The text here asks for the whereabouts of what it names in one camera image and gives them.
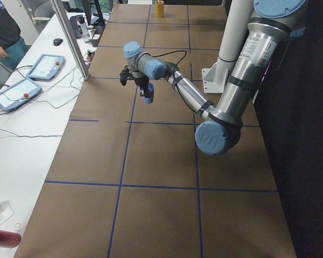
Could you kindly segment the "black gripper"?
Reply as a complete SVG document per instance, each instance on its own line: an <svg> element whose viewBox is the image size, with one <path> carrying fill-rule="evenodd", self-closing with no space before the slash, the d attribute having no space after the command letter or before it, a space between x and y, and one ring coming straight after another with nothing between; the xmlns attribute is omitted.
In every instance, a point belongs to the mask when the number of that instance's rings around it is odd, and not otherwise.
<svg viewBox="0 0 323 258"><path fill-rule="evenodd" d="M139 86L140 96L149 97L149 78L147 76L134 78L134 82L137 86Z"/></svg>

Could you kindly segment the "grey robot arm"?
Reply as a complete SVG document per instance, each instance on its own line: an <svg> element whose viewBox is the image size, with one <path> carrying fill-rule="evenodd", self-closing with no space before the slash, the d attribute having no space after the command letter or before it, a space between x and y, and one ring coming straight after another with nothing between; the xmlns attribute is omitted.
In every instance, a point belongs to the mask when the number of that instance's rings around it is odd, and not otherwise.
<svg viewBox="0 0 323 258"><path fill-rule="evenodd" d="M121 84L134 80L141 96L152 102L150 80L167 81L203 119L195 131L197 146L207 155L221 155L238 143L241 117L278 44L304 33L306 13L306 1L232 1L217 61L203 70L203 83L210 85L210 92L221 94L217 104L176 64L144 52L136 41L123 47L128 64L120 74Z"/></svg>

